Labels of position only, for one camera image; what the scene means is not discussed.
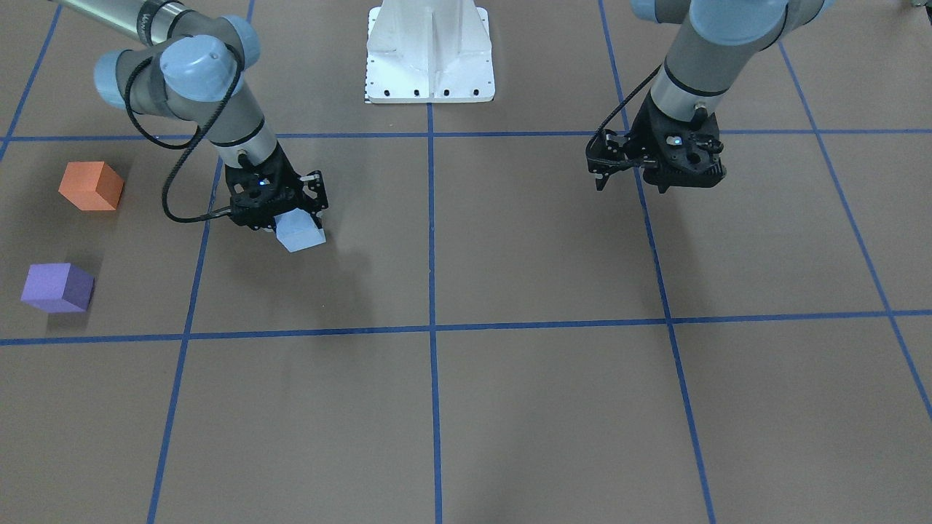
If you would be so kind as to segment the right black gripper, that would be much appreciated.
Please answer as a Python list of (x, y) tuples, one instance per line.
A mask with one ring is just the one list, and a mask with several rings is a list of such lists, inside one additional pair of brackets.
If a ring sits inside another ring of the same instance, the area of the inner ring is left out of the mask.
[(229, 217), (238, 226), (276, 229), (278, 215), (310, 211), (305, 185), (279, 143), (265, 162), (247, 160), (244, 167), (224, 168), (224, 182), (230, 193)]

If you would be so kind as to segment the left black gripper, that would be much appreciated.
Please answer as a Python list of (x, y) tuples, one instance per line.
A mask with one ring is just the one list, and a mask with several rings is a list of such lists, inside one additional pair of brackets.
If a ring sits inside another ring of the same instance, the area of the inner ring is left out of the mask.
[(718, 116), (705, 109), (685, 122), (672, 119), (648, 96), (627, 133), (627, 156), (642, 162), (644, 182), (660, 193), (673, 188), (713, 188), (727, 170), (720, 159)]

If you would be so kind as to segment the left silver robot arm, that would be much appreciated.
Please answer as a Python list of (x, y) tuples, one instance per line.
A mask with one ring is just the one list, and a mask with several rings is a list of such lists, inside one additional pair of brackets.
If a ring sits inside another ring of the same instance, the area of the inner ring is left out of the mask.
[(627, 134), (659, 192), (713, 188), (725, 177), (716, 109), (759, 52), (830, 8), (829, 1), (633, 1), (642, 20), (679, 26)]

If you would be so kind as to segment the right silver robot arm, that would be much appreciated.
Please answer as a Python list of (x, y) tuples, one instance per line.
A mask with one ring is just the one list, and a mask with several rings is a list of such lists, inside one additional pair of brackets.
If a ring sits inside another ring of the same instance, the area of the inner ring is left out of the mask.
[[(200, 223), (230, 218), (253, 230), (275, 230), (288, 213), (320, 229), (327, 206), (320, 173), (300, 176), (292, 167), (245, 72), (261, 46), (249, 21), (209, 17), (180, 1), (63, 1), (91, 20), (142, 44), (100, 57), (94, 82), (110, 106), (122, 109), (143, 138), (181, 152), (161, 189), (170, 220)], [(167, 197), (183, 163), (201, 143), (224, 163), (229, 205), (183, 218)]]

